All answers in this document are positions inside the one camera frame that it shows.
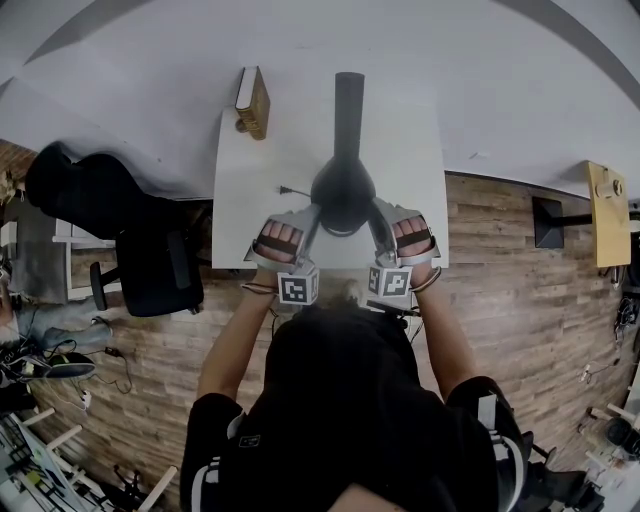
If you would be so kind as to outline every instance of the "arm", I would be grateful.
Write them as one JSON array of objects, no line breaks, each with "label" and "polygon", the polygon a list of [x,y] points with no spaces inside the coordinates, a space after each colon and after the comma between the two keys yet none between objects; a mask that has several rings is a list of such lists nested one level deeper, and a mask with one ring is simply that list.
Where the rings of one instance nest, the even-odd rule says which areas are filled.
[{"label": "arm", "polygon": [[7,325],[13,319],[11,297],[9,297],[7,283],[4,280],[0,280],[0,300],[2,300],[2,305],[0,306],[0,326],[2,326]]},{"label": "arm", "polygon": [[[299,244],[301,239],[300,231],[291,226],[282,225],[280,222],[267,222],[262,234],[295,245]],[[256,251],[265,258],[276,261],[287,262],[292,259],[290,254],[262,245],[259,245]],[[274,272],[258,268],[253,282],[277,289],[278,276]],[[220,393],[232,400],[236,399],[256,337],[273,298],[273,295],[256,295],[246,292],[240,306],[204,360],[198,382],[198,398],[209,393]]]},{"label": "arm", "polygon": [[[400,237],[424,229],[427,229],[424,219],[416,217],[396,224],[394,233]],[[430,245],[431,241],[419,242],[398,252],[400,256],[413,256],[427,251]],[[424,283],[431,272],[430,263],[416,265],[411,274],[411,285],[415,288]],[[431,367],[442,399],[446,401],[458,384],[478,375],[473,351],[451,309],[449,295],[442,283],[436,281],[416,293],[416,299],[424,322]]]}]

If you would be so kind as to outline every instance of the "sleeve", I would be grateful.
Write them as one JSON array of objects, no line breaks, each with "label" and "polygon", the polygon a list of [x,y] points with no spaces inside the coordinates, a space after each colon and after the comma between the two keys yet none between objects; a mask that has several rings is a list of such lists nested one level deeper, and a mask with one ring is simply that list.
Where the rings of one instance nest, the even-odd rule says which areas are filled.
[{"label": "sleeve", "polygon": [[496,475],[498,496],[501,510],[510,510],[522,492],[526,480],[529,454],[513,417],[513,409],[507,402],[494,380],[489,377],[474,377],[459,384],[449,395],[447,406],[459,407],[478,418],[480,399],[495,395],[494,430],[498,436],[492,435],[496,456]]},{"label": "sleeve", "polygon": [[228,396],[210,393],[193,404],[187,427],[187,442],[180,470],[180,502],[183,511],[191,510],[191,494],[196,473],[220,456],[227,428],[242,414],[242,407]]},{"label": "sleeve", "polygon": [[447,406],[466,409],[474,418],[477,418],[478,401],[480,398],[489,395],[496,395],[497,397],[496,430],[500,435],[513,440],[522,449],[524,446],[522,434],[513,416],[513,409],[493,379],[489,377],[474,377],[458,384],[449,395]]}]

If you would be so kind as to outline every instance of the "wrist strap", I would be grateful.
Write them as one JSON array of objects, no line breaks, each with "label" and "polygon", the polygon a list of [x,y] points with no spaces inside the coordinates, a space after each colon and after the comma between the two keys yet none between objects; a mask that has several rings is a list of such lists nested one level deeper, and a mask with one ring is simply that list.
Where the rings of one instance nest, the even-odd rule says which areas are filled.
[{"label": "wrist strap", "polygon": [[278,295],[278,288],[273,286],[266,286],[264,284],[258,283],[245,283],[241,284],[240,288],[243,290],[248,290],[251,293],[255,293],[256,295]]},{"label": "wrist strap", "polygon": [[442,274],[442,268],[441,267],[434,268],[431,275],[427,277],[427,280],[424,283],[416,286],[415,288],[411,288],[411,291],[413,293],[419,293],[422,290],[426,290],[427,288],[429,288],[429,286],[431,286],[433,283],[435,283],[438,280],[438,278],[440,277],[440,274]]}]

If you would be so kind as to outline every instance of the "office chair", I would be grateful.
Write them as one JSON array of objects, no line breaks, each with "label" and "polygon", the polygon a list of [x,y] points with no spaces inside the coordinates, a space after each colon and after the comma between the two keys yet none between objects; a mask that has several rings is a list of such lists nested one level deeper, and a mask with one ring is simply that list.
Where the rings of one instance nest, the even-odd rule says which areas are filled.
[{"label": "office chair", "polygon": [[551,471],[547,465],[555,449],[544,451],[533,442],[533,433],[523,435],[526,455],[536,451],[545,458],[544,462],[529,462],[522,495],[516,504],[515,512],[545,512],[551,510],[554,502],[560,502],[574,510],[596,512],[604,503],[593,484],[586,482],[584,471]]},{"label": "office chair", "polygon": [[114,156],[98,153],[74,164],[60,143],[40,152],[25,185],[29,202],[45,214],[115,239],[118,267],[102,274],[98,262],[91,265],[99,310],[107,309],[104,286],[120,278],[133,316],[198,311],[204,293],[195,237],[178,202],[145,194]]}]

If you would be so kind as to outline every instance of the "wooden floor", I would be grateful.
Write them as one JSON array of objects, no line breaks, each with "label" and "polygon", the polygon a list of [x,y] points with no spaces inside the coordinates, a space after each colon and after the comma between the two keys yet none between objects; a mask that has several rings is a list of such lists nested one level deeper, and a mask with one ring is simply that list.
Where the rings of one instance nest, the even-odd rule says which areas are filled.
[{"label": "wooden floor", "polygon": [[[447,176],[451,267],[443,276],[482,372],[502,386],[521,429],[533,430],[543,447],[558,446],[556,468],[576,468],[589,449],[576,434],[585,409],[621,402],[633,367],[620,364],[594,376],[589,385],[579,382],[586,363],[606,364],[614,357],[619,293],[597,275],[589,227],[567,228],[564,250],[534,248],[532,193],[562,199],[565,214],[590,211],[585,200]],[[86,262],[82,255],[77,258],[74,272],[81,274]],[[323,275],[321,287],[335,289],[338,279]],[[170,464],[180,466],[200,365],[240,299],[237,280],[220,279],[208,270],[203,278],[204,311],[197,316],[139,319],[122,308],[109,312],[113,344],[129,360],[131,393],[121,395],[97,379],[81,382],[93,395],[91,408],[83,413],[61,403],[49,388],[34,386],[41,407],[59,411],[43,422],[45,439],[83,425],[65,452],[88,473],[113,480],[111,468],[117,463],[139,469],[144,481],[153,484]],[[261,391],[270,329],[268,318],[241,387],[245,407]],[[623,361],[630,357],[630,345],[631,336]],[[424,338],[416,338],[414,347],[423,385],[435,389]],[[101,377],[117,378],[125,387],[122,360],[103,355],[95,360]],[[71,384],[54,389],[65,400],[79,402]],[[177,482],[169,489],[167,510],[178,509]]]}]

